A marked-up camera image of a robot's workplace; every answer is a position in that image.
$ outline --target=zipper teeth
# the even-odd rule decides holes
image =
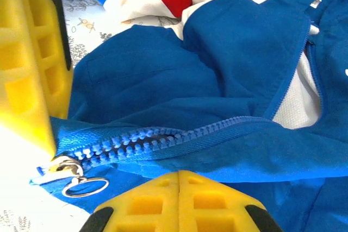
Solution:
[[[304,41],[303,41],[301,52],[300,52],[299,55],[298,55],[297,65],[299,64],[299,61],[300,61],[300,59],[301,59],[301,55],[302,55],[303,51],[304,51],[305,48],[306,48],[306,44],[307,44],[308,37],[309,37],[310,25],[311,25],[311,23],[309,23],[309,25],[308,25],[307,35],[306,35],[306,38],[305,38]],[[289,83],[289,85],[288,85],[286,91],[284,92],[284,94],[282,94],[282,98],[278,101],[277,106],[275,107],[274,111],[272,112],[272,114],[271,114],[271,116],[270,116],[270,119],[273,119],[273,118],[276,116],[277,111],[279,110],[280,106],[282,105],[282,102],[283,102],[283,100],[285,99],[285,97],[286,97],[286,95],[287,95],[287,93],[288,93],[288,91],[289,91],[289,89],[290,89],[291,82],[292,82],[293,79],[294,79],[294,76],[295,76],[295,73],[296,73],[297,65],[296,65],[296,67],[295,67],[295,71],[294,71],[293,77],[291,78],[291,81],[290,81],[290,83]]]
[[[318,91],[320,107],[321,107],[321,115],[320,115],[319,119],[317,120],[317,122],[318,122],[320,120],[320,118],[322,117],[322,112],[324,110],[324,100],[323,100],[322,88],[321,88],[320,80],[318,79],[317,73],[314,72],[314,66],[311,65],[311,63],[316,63],[315,58],[313,57],[313,54],[312,54],[312,46],[313,46],[313,44],[310,43],[308,45],[308,47],[307,47],[307,51],[308,51],[308,56],[309,56],[308,60],[309,60],[310,73],[312,74],[312,77],[313,77],[313,80],[314,80],[314,84],[316,86],[316,90]]]
[[[110,137],[109,139],[93,145],[75,149],[67,152],[67,155],[78,159],[82,167],[88,170],[99,165],[126,160],[138,155],[180,145],[184,142],[198,139],[232,125],[249,122],[250,119],[254,122],[265,121],[264,118],[241,116],[229,118],[191,131],[157,127],[144,128],[117,137]]]

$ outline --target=zipper pull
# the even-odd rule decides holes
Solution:
[[[80,162],[68,156],[58,156],[54,158],[47,166],[39,167],[38,172],[41,174],[41,176],[31,179],[30,183],[32,185],[41,185],[58,179],[73,177],[71,182],[68,183],[62,190],[62,194],[65,197],[70,198],[80,198],[94,195],[103,191],[109,185],[109,181],[107,179],[86,178],[85,176],[83,176],[83,168]],[[105,184],[99,189],[87,193],[73,194],[69,192],[71,188],[79,184],[90,183],[94,181],[103,181],[105,182]]]

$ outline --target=metal ring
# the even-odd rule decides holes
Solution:
[[[87,193],[82,193],[82,194],[70,194],[68,193],[68,190],[79,185],[79,184],[83,184],[83,183],[89,183],[89,182],[94,182],[94,181],[103,181],[105,182],[105,185],[102,186],[100,189],[97,189],[97,190],[94,190],[94,191],[91,191],[91,192],[87,192]],[[62,191],[62,194],[65,196],[65,197],[68,197],[68,198],[83,198],[83,197],[87,197],[87,196],[90,196],[90,195],[94,195],[94,194],[97,194],[103,190],[105,190],[107,188],[107,186],[109,186],[109,181],[107,179],[104,179],[104,178],[86,178],[84,176],[82,177],[74,177],[71,182],[69,184],[67,184],[65,186],[65,188],[63,189]]]

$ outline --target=yellow foam block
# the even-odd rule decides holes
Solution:
[[[259,232],[247,205],[265,209],[237,190],[180,171],[129,190],[96,211],[114,210],[103,232]]]
[[[39,148],[42,162],[55,155],[49,116],[67,117],[71,84],[53,1],[0,0],[0,126]]]
[[[178,173],[169,173],[100,205],[114,209],[104,232],[178,232]]]

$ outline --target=blue jacket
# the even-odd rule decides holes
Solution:
[[[133,26],[106,41],[77,65],[70,118],[52,126],[57,155],[110,185],[81,199],[61,195],[70,179],[42,186],[92,212],[190,170],[257,198],[284,231],[348,231],[348,0],[312,1],[214,0],[184,40]],[[304,49],[321,115],[290,130],[272,120]]]

